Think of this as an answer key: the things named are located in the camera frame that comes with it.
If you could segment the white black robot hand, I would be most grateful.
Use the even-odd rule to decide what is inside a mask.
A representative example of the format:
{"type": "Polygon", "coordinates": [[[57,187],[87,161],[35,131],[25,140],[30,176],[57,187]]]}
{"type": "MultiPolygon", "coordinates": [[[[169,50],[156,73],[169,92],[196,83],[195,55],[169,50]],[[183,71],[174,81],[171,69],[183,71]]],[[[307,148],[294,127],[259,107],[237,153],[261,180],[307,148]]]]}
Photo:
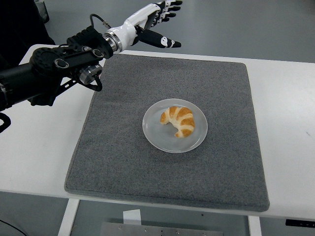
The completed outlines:
{"type": "Polygon", "coordinates": [[[182,3],[181,0],[150,3],[129,16],[121,26],[110,28],[105,39],[114,53],[120,53],[139,41],[157,48],[179,48],[180,42],[154,32],[151,28],[175,17],[175,12],[181,9],[182,3]]]}

